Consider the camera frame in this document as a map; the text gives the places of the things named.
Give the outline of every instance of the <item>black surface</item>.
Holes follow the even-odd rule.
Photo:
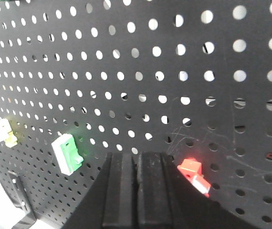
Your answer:
[[[171,229],[172,216],[161,154],[143,153],[138,162],[138,222],[141,229]]]
[[[258,229],[200,194],[166,154],[139,157],[138,190],[133,186],[136,173],[131,156],[116,154],[107,167],[109,163],[110,157],[65,229]],[[107,176],[108,181],[101,179]],[[137,211],[131,211],[136,203]],[[84,217],[87,212],[95,214]]]
[[[108,180],[104,229],[136,228],[136,171],[128,154],[113,154]]]
[[[203,163],[205,179],[213,184],[212,200],[243,220],[272,229],[272,160],[267,157],[272,153],[272,111],[266,108],[272,100],[272,82],[267,79],[272,70],[268,46],[272,0],[132,0],[128,6],[113,0],[108,10],[101,0],[28,2],[0,2],[0,41],[4,44],[2,48],[0,42],[0,118],[9,119],[19,141],[12,149],[0,144],[0,181],[12,198],[16,197],[8,170],[21,175],[37,217],[59,228],[94,183],[105,155],[117,152],[117,146],[131,154],[135,147],[138,152],[167,152],[175,164],[195,157]],[[91,13],[86,11],[87,3],[93,7]],[[247,9],[242,20],[233,18],[237,5]],[[77,10],[74,17],[71,6]],[[60,19],[56,10],[62,12]],[[213,12],[209,24],[201,22],[204,10]],[[176,14],[184,18],[181,27],[173,24]],[[158,21],[155,31],[148,27],[152,18]],[[136,25],[134,33],[127,30],[130,21]],[[116,28],[113,36],[110,25]],[[93,27],[99,32],[97,37],[91,34]],[[82,32],[81,39],[76,38],[76,30]],[[62,39],[63,31],[67,41]],[[237,39],[247,43],[241,53],[233,50]],[[212,54],[202,51],[207,41],[215,45]],[[175,52],[180,43],[186,47],[182,56]],[[152,55],[154,46],[161,48],[161,56]],[[138,58],[132,57],[133,48],[138,48]],[[113,57],[114,49],[120,51],[119,59]],[[103,59],[97,59],[97,50],[103,52]],[[87,53],[86,60],[81,51]],[[67,59],[68,52],[72,61]],[[214,81],[204,79],[207,70],[214,72]],[[236,70],[246,72],[245,81],[234,80]],[[162,81],[156,79],[157,71],[164,73]],[[188,73],[184,82],[178,78],[180,71]],[[86,72],[91,73],[90,80]],[[107,80],[101,78],[102,72]],[[124,80],[118,79],[118,72],[124,74]],[[142,73],[141,81],[136,80],[136,72]],[[112,94],[111,100],[105,98],[106,92]],[[121,93],[127,93],[127,99]],[[145,102],[140,102],[140,94],[146,95]],[[158,101],[159,95],[167,96],[165,104]],[[182,104],[182,96],[189,97],[190,104]],[[216,99],[210,104],[214,106],[205,103],[210,96]],[[236,99],[245,100],[243,109]],[[163,115],[168,124],[161,122]],[[191,125],[184,125],[184,118],[190,118]],[[129,130],[135,137],[128,135]],[[69,177],[60,173],[51,147],[60,133],[73,134],[84,157],[83,166]],[[153,138],[147,140],[146,133]]]
[[[25,213],[25,216],[19,222],[17,222],[12,229],[28,229],[36,222],[36,217],[29,203],[26,190],[21,183],[20,176],[12,171],[8,171],[8,174],[11,178],[13,188],[19,200],[19,207]]]
[[[96,182],[79,203],[62,229],[85,228],[99,229],[103,223],[107,184],[112,163],[112,155],[108,154]]]

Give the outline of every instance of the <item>pegboard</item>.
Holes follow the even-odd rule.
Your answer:
[[[203,163],[210,197],[272,229],[272,0],[0,2],[0,181],[22,176],[37,217],[59,228],[107,152]],[[75,137],[83,165],[51,147]]]

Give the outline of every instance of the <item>black plastic holder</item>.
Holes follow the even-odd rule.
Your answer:
[[[12,180],[13,188],[19,200],[20,207],[26,213],[26,216],[15,224],[12,229],[28,229],[36,222],[36,217],[29,203],[26,190],[21,183],[20,176],[12,171],[8,171],[8,174]]]

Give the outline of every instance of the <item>black pegboard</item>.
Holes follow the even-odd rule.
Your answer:
[[[0,2],[0,118],[19,140],[0,144],[0,181],[14,198],[6,172],[23,176],[60,227],[107,152],[166,151],[196,157],[213,200],[272,229],[271,39],[272,0]],[[69,177],[61,133],[84,157]]]

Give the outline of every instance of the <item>red plastic clip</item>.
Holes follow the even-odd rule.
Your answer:
[[[200,193],[209,197],[211,184],[202,176],[202,163],[194,158],[187,158],[178,169]]]

